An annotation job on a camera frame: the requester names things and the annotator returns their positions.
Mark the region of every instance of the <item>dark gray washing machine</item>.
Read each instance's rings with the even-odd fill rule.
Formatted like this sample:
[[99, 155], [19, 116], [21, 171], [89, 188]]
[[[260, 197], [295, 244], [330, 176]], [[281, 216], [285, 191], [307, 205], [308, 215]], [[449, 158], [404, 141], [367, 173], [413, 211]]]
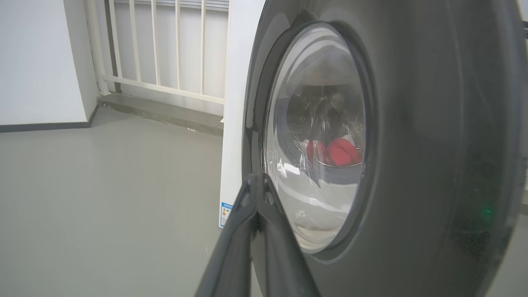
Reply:
[[266, 2], [242, 173], [271, 177], [322, 296], [486, 293], [523, 190], [521, 24], [510, 0]]

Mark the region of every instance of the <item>red cloth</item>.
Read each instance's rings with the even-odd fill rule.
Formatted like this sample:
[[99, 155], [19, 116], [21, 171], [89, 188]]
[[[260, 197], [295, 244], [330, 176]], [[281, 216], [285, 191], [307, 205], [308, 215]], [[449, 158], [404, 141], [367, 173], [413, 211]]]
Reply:
[[326, 151], [336, 166], [355, 165], [361, 162], [356, 147], [343, 138], [336, 138], [330, 142]]

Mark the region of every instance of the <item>railing bar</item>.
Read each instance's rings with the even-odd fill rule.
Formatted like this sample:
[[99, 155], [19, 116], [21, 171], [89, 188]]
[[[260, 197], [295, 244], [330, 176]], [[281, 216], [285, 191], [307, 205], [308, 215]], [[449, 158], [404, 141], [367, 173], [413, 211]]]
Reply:
[[224, 100], [227, 98], [225, 94], [227, 94], [228, 91], [228, 77], [229, 77], [229, 38], [231, 38], [231, 34], [229, 33], [231, 31], [231, 0], [229, 0], [229, 8], [228, 8], [228, 35], [226, 40], [226, 46], [225, 46], [225, 76], [224, 76]]
[[145, 88], [145, 89], [151, 89], [151, 90], [165, 92], [165, 93], [169, 93], [169, 94], [175, 94], [175, 95], [180, 95], [180, 96], [184, 96], [184, 97], [190, 97], [190, 98], [199, 99], [199, 100], [208, 101], [208, 102], [213, 102], [213, 103], [217, 103], [217, 104], [224, 104], [224, 99], [222, 99], [222, 98], [216, 98], [216, 97], [212, 97], [212, 96], [208, 96], [208, 95], [204, 95], [204, 94], [196, 94], [196, 93], [193, 93], [193, 92], [177, 90], [177, 89], [170, 88], [170, 87], [165, 87], [165, 86], [158, 86], [158, 85], [155, 85], [153, 83], [147, 83], [147, 82], [143, 82], [143, 81], [136, 81], [136, 80], [133, 80], [133, 79], [115, 77], [115, 76], [110, 76], [110, 75], [104, 75], [104, 76], [102, 76], [102, 78], [104, 80], [106, 80], [106, 81], [124, 83], [126, 85], [141, 87], [141, 88]]
[[114, 0], [109, 0], [109, 4], [110, 4], [110, 22], [112, 26], [112, 37], [114, 40], [114, 53], [116, 55], [117, 76], [123, 77], [123, 73], [121, 72], [121, 58], [119, 56], [119, 43], [117, 42], [116, 9], [114, 7]]
[[136, 69], [136, 80], [141, 81], [141, 69], [139, 67], [139, 49], [137, 46], [136, 28], [136, 5], [134, 0], [129, 0], [130, 5], [130, 27], [132, 29], [132, 47], [134, 48], [134, 67]]
[[181, 90], [181, 79], [180, 79], [180, 0], [176, 0], [176, 76], [178, 83], [178, 90]]
[[88, 14], [90, 17], [90, 25], [92, 29], [90, 31], [91, 31], [92, 40], [94, 43], [93, 47], [95, 51], [99, 87], [101, 88], [102, 95], [108, 95], [110, 94], [110, 92], [108, 91], [108, 85], [102, 77], [105, 75], [105, 63], [102, 57], [101, 36], [99, 32], [99, 22], [97, 18], [97, 6], [96, 5], [97, 5], [96, 0], [88, 0]]
[[156, 68], [156, 84], [159, 86], [159, 55], [158, 55], [158, 40], [156, 36], [156, 0], [152, 0], [152, 36], [154, 39], [154, 67]]
[[202, 0], [202, 32], [201, 32], [201, 64], [200, 64], [200, 93], [204, 89], [204, 67], [205, 67], [205, 0]]

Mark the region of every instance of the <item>laundry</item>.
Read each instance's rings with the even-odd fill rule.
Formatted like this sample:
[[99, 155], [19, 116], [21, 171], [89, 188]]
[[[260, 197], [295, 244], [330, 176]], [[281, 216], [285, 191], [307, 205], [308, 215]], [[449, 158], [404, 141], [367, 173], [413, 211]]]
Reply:
[[336, 138], [326, 147], [317, 140], [304, 140], [300, 148], [310, 164], [313, 164], [314, 159], [333, 166], [350, 166], [361, 163], [361, 158], [350, 135]]

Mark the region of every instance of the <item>white railing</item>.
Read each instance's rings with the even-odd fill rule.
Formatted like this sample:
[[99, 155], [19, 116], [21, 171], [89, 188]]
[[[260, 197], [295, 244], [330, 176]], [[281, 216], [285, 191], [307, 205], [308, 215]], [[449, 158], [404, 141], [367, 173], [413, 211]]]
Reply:
[[[117, 82], [124, 85], [131, 85], [135, 87], [142, 87], [154, 91], [160, 91], [165, 92], [169, 94], [175, 94], [179, 96], [184, 97], [190, 97], [194, 99], [204, 100], [208, 102], [218, 103], [218, 104], [224, 104], [223, 98], [217, 98], [213, 96], [209, 96], [204, 94], [204, 47], [205, 47], [205, 14], [206, 14], [206, 0], [201, 0], [201, 63], [200, 63], [200, 93], [195, 93], [191, 91], [183, 90], [181, 87], [180, 82], [180, 73], [181, 73], [181, 39], [180, 39], [180, 7], [181, 1], [180, 0], [173, 0], [172, 3], [174, 3], [175, 6], [175, 26], [176, 26], [176, 64], [177, 64], [177, 82], [176, 82], [176, 88], [162, 86], [161, 85], [161, 79], [160, 79], [160, 71], [159, 71], [159, 65], [160, 65], [160, 56], [158, 54], [158, 42], [157, 42], [157, 26], [156, 26], [156, 0], [150, 0], [150, 6], [152, 10], [152, 31], [153, 31], [153, 44], [154, 44], [154, 64], [155, 64], [155, 75], [156, 75], [156, 84], [144, 82], [142, 81], [141, 76], [141, 69], [139, 66], [139, 50], [138, 50], [138, 42], [137, 42], [137, 28], [136, 28], [136, 13], [135, 13], [135, 1], [129, 0], [130, 5], [130, 26], [131, 26], [131, 32], [132, 32], [132, 44], [133, 44], [133, 51], [134, 51], [134, 65], [136, 70], [136, 79], [129, 79], [124, 78], [122, 75], [121, 70], [121, 59], [119, 54], [119, 42], [117, 38], [117, 25], [116, 25], [116, 12], [115, 12], [115, 4], [114, 1], [122, 3], [123, 0], [109, 0], [109, 6], [110, 6], [110, 23], [111, 23], [111, 30], [112, 30], [112, 39], [114, 42], [114, 55], [116, 60], [116, 68], [117, 68], [117, 76], [112, 75], [112, 73], [106, 73], [105, 71], [105, 65], [103, 60], [103, 50], [102, 50], [102, 42], [101, 42], [101, 36], [99, 31], [99, 20], [98, 20], [98, 14], [97, 14], [97, 0], [87, 0], [88, 1], [88, 14], [90, 19], [90, 34], [91, 39], [93, 42], [94, 47], [94, 59], [96, 64], [96, 71], [97, 71], [97, 77], [99, 86], [101, 89], [102, 95], [108, 95], [110, 92], [108, 91], [108, 82]], [[167, 5], [169, 1], [167, 0], [160, 0], [161, 3]], [[185, 2], [185, 7], [195, 7], [192, 6], [193, 3], [196, 3], [197, 1], [189, 1], [189, 0], [182, 0], [182, 2]], [[220, 3], [220, 6], [213, 6], [213, 8], [209, 8], [209, 3], [207, 5], [207, 9], [214, 9], [219, 11], [225, 11], [225, 5]]]
[[[152, 0], [135, 0], [136, 4], [150, 5]], [[115, 0], [116, 3], [128, 3], [129, 0]], [[158, 6], [174, 6], [176, 0], [158, 0]], [[229, 0], [207, 0], [205, 2], [208, 10], [229, 11]], [[180, 0], [180, 7], [184, 8], [202, 8], [201, 0]]]

